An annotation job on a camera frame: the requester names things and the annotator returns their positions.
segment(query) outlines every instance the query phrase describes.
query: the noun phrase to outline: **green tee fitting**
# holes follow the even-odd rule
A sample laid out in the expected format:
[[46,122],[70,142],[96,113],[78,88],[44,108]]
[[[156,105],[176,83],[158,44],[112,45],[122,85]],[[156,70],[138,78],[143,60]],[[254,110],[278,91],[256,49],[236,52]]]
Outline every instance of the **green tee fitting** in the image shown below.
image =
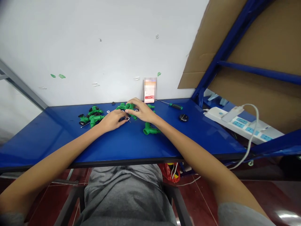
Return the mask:
[[80,118],[79,124],[80,124],[81,126],[86,125],[86,124],[90,121],[90,119],[89,119],[88,117],[84,116],[84,114],[81,114],[81,115],[79,115],[78,117]]
[[155,106],[148,104],[149,108],[155,108]]
[[95,125],[96,125],[96,122],[97,121],[101,121],[105,116],[90,116],[89,119],[90,119],[90,125],[91,125],[91,128],[93,128]]
[[94,105],[93,107],[91,107],[89,109],[89,113],[87,114],[87,117],[90,117],[91,115],[94,115],[95,113],[103,114],[103,111],[100,110],[96,105]]
[[127,104],[126,106],[125,106],[125,109],[131,109],[131,110],[133,110],[135,108],[135,105],[134,104]]
[[158,129],[154,129],[150,126],[151,124],[149,122],[146,122],[145,123],[145,128],[143,129],[143,132],[145,135],[149,135],[150,133],[151,134],[157,134],[157,133],[161,133],[160,130]]
[[116,110],[125,110],[125,103],[121,103],[119,106],[117,106]]

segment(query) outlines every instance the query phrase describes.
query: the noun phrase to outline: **forearm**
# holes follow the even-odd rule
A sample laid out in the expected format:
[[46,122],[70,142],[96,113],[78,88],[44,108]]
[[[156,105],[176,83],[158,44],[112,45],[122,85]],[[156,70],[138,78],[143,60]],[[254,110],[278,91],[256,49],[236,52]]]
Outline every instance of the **forearm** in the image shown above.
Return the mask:
[[2,212],[17,209],[26,215],[37,194],[55,180],[100,135],[101,130],[92,128],[23,173],[0,195]]
[[217,203],[237,202],[268,218],[244,184],[213,155],[161,118],[158,117],[154,125],[172,142],[186,162],[208,181]]

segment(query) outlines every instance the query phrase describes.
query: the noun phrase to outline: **white power strip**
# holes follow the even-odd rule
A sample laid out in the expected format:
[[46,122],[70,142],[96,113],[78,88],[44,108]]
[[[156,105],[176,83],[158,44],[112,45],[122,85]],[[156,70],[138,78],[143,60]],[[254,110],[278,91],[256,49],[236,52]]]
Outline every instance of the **white power strip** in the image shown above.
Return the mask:
[[[207,118],[232,130],[233,132],[236,132],[237,134],[247,139],[250,139],[254,131],[253,130],[254,123],[244,120],[237,116],[234,117],[230,122],[225,122],[221,118],[227,113],[228,113],[227,111],[224,111],[218,107],[213,107],[207,112],[204,112],[204,115]],[[262,130],[262,131],[256,130],[252,142],[255,144],[261,144],[270,141],[274,138],[280,137],[282,135],[284,134],[281,133],[280,131],[274,129],[273,127],[268,127],[266,130]]]

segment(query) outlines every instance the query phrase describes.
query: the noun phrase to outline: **blue table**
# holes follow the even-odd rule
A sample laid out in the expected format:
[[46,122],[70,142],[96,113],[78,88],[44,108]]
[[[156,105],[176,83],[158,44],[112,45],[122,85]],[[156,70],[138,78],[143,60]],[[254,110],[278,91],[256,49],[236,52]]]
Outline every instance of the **blue table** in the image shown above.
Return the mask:
[[[180,104],[177,110],[156,101],[156,114],[176,129],[203,146],[220,160],[241,158],[245,149],[219,124],[203,115],[203,110],[191,99],[163,100]],[[104,114],[120,103],[96,104]],[[79,125],[78,115],[87,114],[93,105],[48,107],[0,149],[0,172],[23,171],[30,168],[66,143],[89,130]],[[179,120],[180,114],[188,122]],[[70,168],[112,165],[151,164],[182,161],[183,158],[164,134],[145,135],[141,120],[127,122],[94,141]]]

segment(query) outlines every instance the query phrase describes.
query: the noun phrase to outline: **green paint mark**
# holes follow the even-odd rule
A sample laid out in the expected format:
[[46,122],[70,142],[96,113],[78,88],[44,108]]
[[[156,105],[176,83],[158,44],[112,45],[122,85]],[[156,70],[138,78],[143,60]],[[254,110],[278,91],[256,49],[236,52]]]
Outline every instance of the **green paint mark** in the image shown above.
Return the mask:
[[59,74],[59,77],[60,78],[66,78],[64,75],[62,75],[62,74]]

